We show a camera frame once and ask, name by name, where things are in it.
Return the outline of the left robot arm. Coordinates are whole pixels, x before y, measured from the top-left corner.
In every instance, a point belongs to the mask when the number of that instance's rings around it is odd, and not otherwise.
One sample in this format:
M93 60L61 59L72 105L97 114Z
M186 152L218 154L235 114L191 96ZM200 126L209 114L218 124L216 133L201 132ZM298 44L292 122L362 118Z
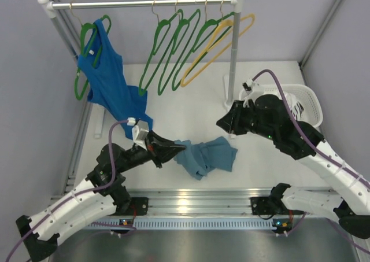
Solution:
M48 258L66 239L92 222L128 212L131 196L123 186L123 172L147 162L161 168L185 149L152 131L142 145L135 143L130 149L112 142L105 145L95 168L69 193L44 211L16 220L31 261Z

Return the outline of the light blue tank top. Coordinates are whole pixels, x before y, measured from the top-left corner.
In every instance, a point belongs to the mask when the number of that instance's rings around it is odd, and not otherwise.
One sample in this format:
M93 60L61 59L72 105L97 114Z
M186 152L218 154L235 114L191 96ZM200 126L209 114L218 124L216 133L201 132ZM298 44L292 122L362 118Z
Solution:
M177 154L174 160L196 180L206 177L214 169L231 172L238 153L223 136L196 144L190 140L176 140L175 143L186 149Z

